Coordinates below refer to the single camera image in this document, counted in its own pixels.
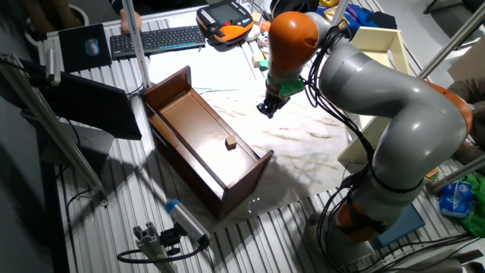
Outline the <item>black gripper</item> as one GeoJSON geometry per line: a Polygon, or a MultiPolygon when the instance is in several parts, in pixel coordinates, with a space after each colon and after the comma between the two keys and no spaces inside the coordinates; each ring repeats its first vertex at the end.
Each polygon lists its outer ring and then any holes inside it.
{"type": "Polygon", "coordinates": [[[276,89],[266,87],[265,99],[257,104],[257,109],[263,114],[272,118],[289,100],[290,97],[281,97],[276,89]]]}

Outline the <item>person's bare hand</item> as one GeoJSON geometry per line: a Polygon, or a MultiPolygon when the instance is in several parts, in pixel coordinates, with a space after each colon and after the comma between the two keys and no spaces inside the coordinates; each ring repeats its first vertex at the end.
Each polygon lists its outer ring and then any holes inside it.
{"type": "MultiPolygon", "coordinates": [[[[137,24],[138,30],[141,30],[142,29],[141,16],[136,12],[135,17],[136,17],[136,24],[137,24]]],[[[127,15],[126,15],[124,9],[120,10],[120,21],[121,21],[122,33],[129,35],[130,34],[130,27],[129,27],[127,15]]]]}

